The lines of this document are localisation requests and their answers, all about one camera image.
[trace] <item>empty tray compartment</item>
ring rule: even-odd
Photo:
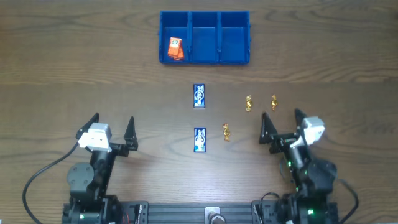
[[[161,12],[160,13],[161,31],[159,37],[162,46],[159,49],[159,58],[164,63],[187,63],[188,55],[188,12]],[[169,51],[170,38],[182,39],[182,49],[184,51],[183,60],[174,60],[167,55]]]
[[[248,12],[221,13],[220,63],[248,63],[250,59]]]
[[[217,63],[217,12],[192,12],[192,60]]]

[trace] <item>wood grain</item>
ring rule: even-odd
[[[161,65],[161,10],[250,10],[250,64]],[[0,219],[32,223],[25,182],[65,154],[95,112],[115,142],[136,118],[139,151],[117,158],[109,184],[121,200],[250,202],[291,192],[280,156],[257,143],[276,94],[280,132],[294,130],[294,108],[324,120],[312,150],[359,194],[348,223],[397,222],[397,10],[395,0],[1,1]],[[192,83],[206,83],[205,110],[192,109]],[[193,153],[195,126],[208,128],[206,154]],[[33,182],[28,204],[42,222],[60,223],[66,174],[89,158],[76,151]],[[340,216],[353,206],[339,184],[332,200]]]

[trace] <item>wooden table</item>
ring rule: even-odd
[[[161,10],[250,10],[250,64],[160,64]],[[95,112],[114,142],[136,119],[139,151],[116,159],[108,189],[121,200],[250,202],[292,192],[281,155],[258,138],[263,111],[287,133],[301,108],[326,125],[312,151],[359,194],[348,223],[398,221],[397,10],[395,0],[1,1],[0,219],[32,223],[26,181],[68,152]],[[193,83],[206,83],[204,110],[192,108]],[[193,153],[196,126],[207,127],[206,154]],[[34,180],[27,199],[42,222],[60,223],[67,172],[89,158],[77,150]],[[353,206],[340,184],[331,199],[341,217]]]

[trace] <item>blue wrapper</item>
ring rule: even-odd
[[[193,107],[205,108],[205,84],[193,84]]]
[[[206,152],[206,128],[195,128],[193,152]]]

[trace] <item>blue tray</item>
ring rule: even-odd
[[[250,15],[243,12],[160,12],[159,61],[164,64],[233,64],[250,61]],[[167,55],[181,38],[184,60]]]

